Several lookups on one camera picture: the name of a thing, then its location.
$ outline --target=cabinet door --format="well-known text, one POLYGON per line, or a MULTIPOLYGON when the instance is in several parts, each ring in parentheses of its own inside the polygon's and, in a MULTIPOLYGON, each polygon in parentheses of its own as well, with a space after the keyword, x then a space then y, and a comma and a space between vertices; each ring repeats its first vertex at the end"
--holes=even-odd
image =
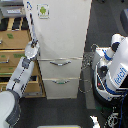
POLYGON ((30 12, 40 44, 39 59, 58 59, 83 56, 92 0, 23 0, 31 29, 30 12), (49 18, 38 15, 38 4, 48 5, 49 18))

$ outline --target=blue logo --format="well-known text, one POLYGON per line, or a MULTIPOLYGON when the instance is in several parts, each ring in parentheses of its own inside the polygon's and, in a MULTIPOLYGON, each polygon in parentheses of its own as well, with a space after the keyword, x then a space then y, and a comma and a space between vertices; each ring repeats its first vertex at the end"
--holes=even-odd
POLYGON ((115 82, 119 85, 121 81, 123 80, 126 70, 124 68, 120 68, 120 72, 117 74, 117 78, 114 78, 115 82))

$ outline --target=label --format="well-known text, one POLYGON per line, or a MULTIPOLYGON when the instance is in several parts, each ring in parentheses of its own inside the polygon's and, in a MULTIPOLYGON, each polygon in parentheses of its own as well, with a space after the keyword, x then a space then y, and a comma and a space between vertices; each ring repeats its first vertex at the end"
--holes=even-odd
POLYGON ((9 39, 13 39, 13 35, 12 34, 7 34, 9 39))
POLYGON ((1 55, 1 58, 6 58, 6 56, 5 55, 1 55))
POLYGON ((13 68, 8 68, 9 70, 12 70, 13 68))
POLYGON ((119 88, 123 83, 125 77, 127 76, 128 71, 123 67, 122 64, 119 65, 117 68, 116 73, 114 74, 112 80, 114 81, 115 85, 119 88))
POLYGON ((14 9, 14 10, 7 10, 7 12, 9 14, 20 14, 21 13, 21 10, 20 9, 14 9))
POLYGON ((14 58, 21 58, 22 56, 25 57, 25 54, 13 54, 14 58))
POLYGON ((37 5, 38 16, 42 19, 49 18, 49 6, 47 4, 38 4, 37 5))

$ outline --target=drawer handle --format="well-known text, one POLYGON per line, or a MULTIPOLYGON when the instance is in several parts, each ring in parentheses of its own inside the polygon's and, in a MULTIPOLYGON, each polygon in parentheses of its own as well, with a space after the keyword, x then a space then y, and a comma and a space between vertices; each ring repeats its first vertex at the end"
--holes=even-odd
POLYGON ((53 80, 52 82, 54 82, 56 84, 66 84, 70 81, 69 80, 53 80))
POLYGON ((9 63, 9 59, 7 59, 7 61, 0 62, 0 64, 3 64, 3 63, 9 63))
POLYGON ((2 44, 2 40, 0 39, 0 44, 2 44))
POLYGON ((3 92, 4 89, 6 90, 6 87, 5 86, 2 86, 1 89, 0 89, 0 92, 3 92))
POLYGON ((57 66, 64 66, 66 64, 71 63, 71 61, 67 61, 67 62, 63 62, 63 63, 57 63, 57 62, 54 62, 54 61, 50 61, 50 63, 54 64, 54 65, 57 65, 57 66))

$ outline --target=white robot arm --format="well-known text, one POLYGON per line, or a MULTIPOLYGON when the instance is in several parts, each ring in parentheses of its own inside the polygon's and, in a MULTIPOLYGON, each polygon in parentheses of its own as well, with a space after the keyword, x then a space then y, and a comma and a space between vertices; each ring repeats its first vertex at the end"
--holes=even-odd
POLYGON ((32 14, 30 14, 33 39, 25 48, 25 57, 21 57, 17 68, 12 74, 6 91, 0 93, 0 128, 13 127, 20 117, 19 99, 22 97, 31 77, 34 60, 39 53, 39 43, 36 39, 32 14))

